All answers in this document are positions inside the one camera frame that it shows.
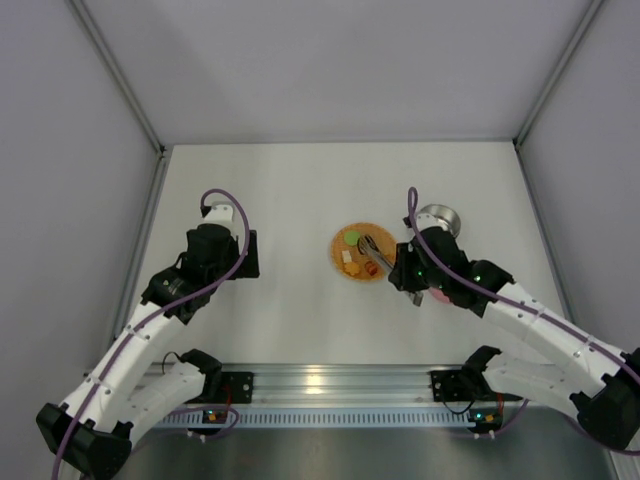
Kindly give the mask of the red striped bacon piece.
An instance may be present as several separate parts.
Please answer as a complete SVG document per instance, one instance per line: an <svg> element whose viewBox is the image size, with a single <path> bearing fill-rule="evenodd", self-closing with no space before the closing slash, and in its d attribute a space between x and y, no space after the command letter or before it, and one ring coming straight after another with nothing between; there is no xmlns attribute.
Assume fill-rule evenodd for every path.
<svg viewBox="0 0 640 480"><path fill-rule="evenodd" d="M378 266L376 263L368 261L365 263L365 270L370 276L375 276L378 272Z"/></svg>

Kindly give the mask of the steel serving tongs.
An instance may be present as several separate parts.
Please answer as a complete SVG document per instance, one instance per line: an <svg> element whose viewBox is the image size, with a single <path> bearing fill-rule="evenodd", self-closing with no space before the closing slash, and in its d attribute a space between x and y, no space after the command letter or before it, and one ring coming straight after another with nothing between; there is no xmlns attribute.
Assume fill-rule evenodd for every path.
<svg viewBox="0 0 640 480"><path fill-rule="evenodd" d="M369 239L371 242L376 244L376 242L370 235L363 235L361 237L365 237ZM392 272L394 265L385 257L385 255L380 251L378 246L377 246L377 251L374 252L371 256L367 256L367 257L369 257L372 261L376 262L384 270L386 274L390 274ZM403 291L403 294L408 297L408 299L414 306L416 307L421 306L423 301L422 292Z"/></svg>

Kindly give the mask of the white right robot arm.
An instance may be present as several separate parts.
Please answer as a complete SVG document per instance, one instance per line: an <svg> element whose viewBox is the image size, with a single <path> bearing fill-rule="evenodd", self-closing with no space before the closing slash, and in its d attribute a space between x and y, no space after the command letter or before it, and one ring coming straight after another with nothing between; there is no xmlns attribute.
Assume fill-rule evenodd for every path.
<svg viewBox="0 0 640 480"><path fill-rule="evenodd" d="M544 358L536 364L482 346L462 367L468 384L548 406L592 439L625 450L639 431L639 353L605 344L571 324L488 260L470 260L454 236L426 228L396 246L389 275L399 291L434 289Z"/></svg>

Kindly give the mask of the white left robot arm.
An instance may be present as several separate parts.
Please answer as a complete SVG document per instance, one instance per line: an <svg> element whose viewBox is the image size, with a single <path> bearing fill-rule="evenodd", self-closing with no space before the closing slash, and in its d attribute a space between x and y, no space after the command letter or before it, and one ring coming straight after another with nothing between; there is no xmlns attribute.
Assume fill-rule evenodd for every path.
<svg viewBox="0 0 640 480"><path fill-rule="evenodd" d="M91 479L111 479L149 430L180 406L224 397L222 364L191 349L144 388L140 380L225 280L259 275L257 233L238 242L220 224L187 233L188 247L154 275L133 316L100 363L61 403L47 403L36 424L54 454L52 474L68 464Z"/></svg>

